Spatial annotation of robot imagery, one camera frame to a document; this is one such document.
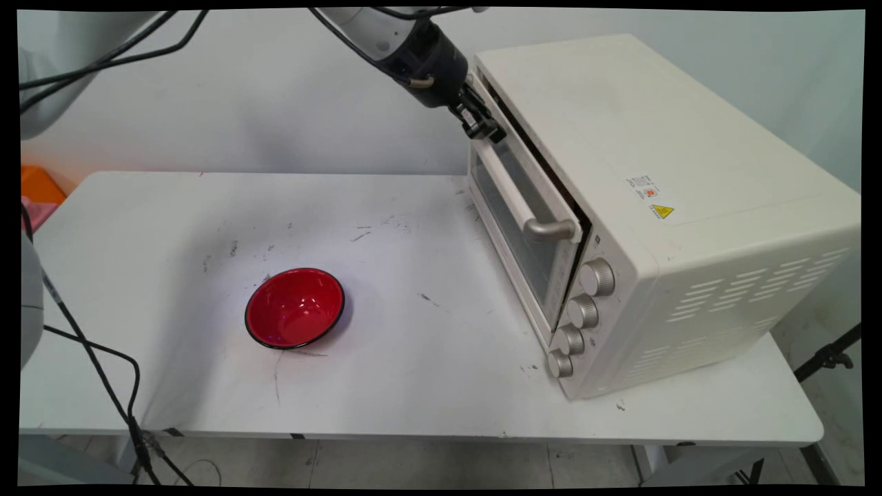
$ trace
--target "oven glass window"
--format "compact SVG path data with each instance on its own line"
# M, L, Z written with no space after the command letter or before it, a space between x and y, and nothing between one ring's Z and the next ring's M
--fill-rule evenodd
M554 217L514 155L504 144L501 146L497 145L494 148L499 155L499 159L505 165L507 172L512 177L512 181L518 186L524 200L536 215L536 219L539 222L553 222ZM540 302L546 319L549 322L554 322L557 315L550 314L550 309L546 308L543 302L546 300L549 279L551 278L552 268L557 256L557 243L536 243L524 236L517 221L514 220L512 212L505 204L502 193L499 192L493 183L493 179L490 177L490 173L483 162L481 162L480 157L474 157L472 174L475 182L478 184L478 188L481 189L484 199L487 201L487 206L493 213L494 219L496 219L499 229L505 237L505 241L518 262L521 273L527 279L527 284L533 291L536 300Z

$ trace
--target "white wall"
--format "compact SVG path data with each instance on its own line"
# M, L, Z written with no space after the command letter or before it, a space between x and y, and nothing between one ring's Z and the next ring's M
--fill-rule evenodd
M175 42L195 12L145 49ZM19 42L48 46L53 12L19 12ZM632 33L861 191L864 11L493 8L437 19L477 50ZM103 73L46 133L23 142L66 191L100 169L462 174L466 139L348 51L304 10L213 11L174 55ZM860 259L774 334L793 366L860 320ZM859 351L805 387L846 482L863 483Z

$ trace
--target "floor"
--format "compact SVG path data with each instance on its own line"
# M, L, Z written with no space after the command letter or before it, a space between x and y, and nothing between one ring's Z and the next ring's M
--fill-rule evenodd
M116 440L64 436L59 442L112 462ZM417 440L255 440L161 438L195 485L360 489L527 489L628 487L639 483L624 446ZM182 485L162 461L166 485ZM709 484L740 484L734 476ZM766 459L761 484L815 484L796 448ZM50 484L19 471L19 485ZM141 474L138 484L151 484Z

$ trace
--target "yellow warning sticker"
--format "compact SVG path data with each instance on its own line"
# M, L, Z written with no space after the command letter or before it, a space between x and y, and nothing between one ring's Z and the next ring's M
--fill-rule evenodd
M674 211L674 209L671 207L662 207L661 205L653 205L653 208L662 219L667 218L668 215L670 215L670 213Z

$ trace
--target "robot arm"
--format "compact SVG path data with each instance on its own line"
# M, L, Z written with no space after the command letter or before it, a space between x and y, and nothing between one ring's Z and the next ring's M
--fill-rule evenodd
M436 7L386 7L414 17ZM472 7L476 12L487 7ZM498 143L505 131L498 127L466 81L468 60L431 21L430 16L401 19L370 7L319 9L372 64L391 77L428 108L447 107L471 139L490 137Z

